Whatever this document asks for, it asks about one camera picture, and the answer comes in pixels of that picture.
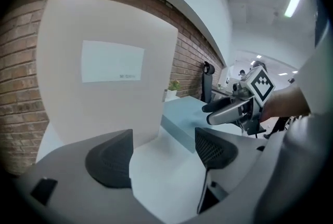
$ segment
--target white sleeve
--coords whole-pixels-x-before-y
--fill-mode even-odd
[[[310,111],[324,114],[333,109],[333,37],[326,30],[314,54],[295,75]]]

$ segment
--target gray gripper arm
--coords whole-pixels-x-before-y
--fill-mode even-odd
[[[210,125],[219,125],[223,123],[231,123],[243,117],[243,106],[249,100],[236,100],[234,103],[229,104],[207,116],[207,122]]]

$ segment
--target robotic hand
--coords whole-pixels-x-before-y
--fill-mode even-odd
[[[272,94],[275,85],[262,66],[253,68],[233,85],[233,94],[202,107],[210,125],[232,123],[245,130],[248,135],[256,135],[266,130],[260,125],[264,104]]]

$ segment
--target white board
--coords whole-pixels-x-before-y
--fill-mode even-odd
[[[87,41],[82,43],[83,83],[141,80],[144,48]]]

